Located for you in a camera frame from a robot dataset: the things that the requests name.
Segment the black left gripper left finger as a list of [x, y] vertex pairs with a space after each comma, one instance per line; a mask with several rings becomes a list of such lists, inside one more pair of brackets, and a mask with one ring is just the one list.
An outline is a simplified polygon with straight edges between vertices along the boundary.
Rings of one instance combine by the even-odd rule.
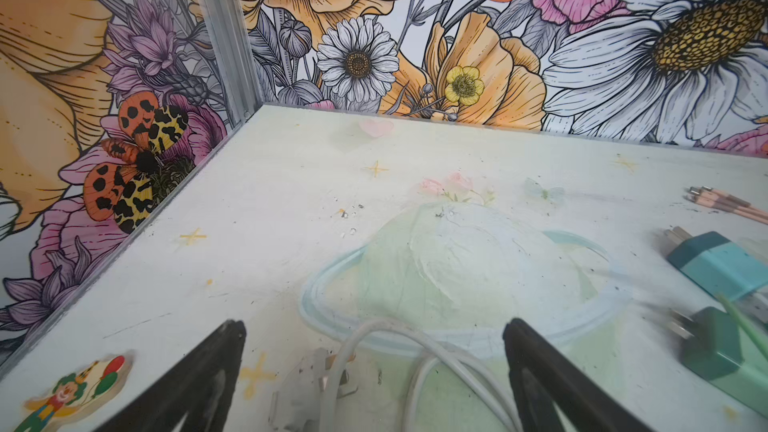
[[227, 320], [100, 431], [222, 431], [231, 408], [246, 327]]

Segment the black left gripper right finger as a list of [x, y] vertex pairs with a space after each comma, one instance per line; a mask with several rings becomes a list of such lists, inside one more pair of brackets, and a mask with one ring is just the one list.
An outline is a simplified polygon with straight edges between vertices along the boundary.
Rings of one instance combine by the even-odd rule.
[[524, 320], [512, 319], [503, 340], [523, 430], [562, 431], [561, 415], [578, 431], [649, 429]]

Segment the teal USB charger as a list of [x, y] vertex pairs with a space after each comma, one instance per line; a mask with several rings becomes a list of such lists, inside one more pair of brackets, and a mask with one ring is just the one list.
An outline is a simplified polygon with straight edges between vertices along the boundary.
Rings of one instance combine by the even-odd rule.
[[767, 285], [767, 266], [717, 232], [694, 236], [674, 227], [664, 235], [672, 244], [667, 261], [714, 298], [735, 302]]

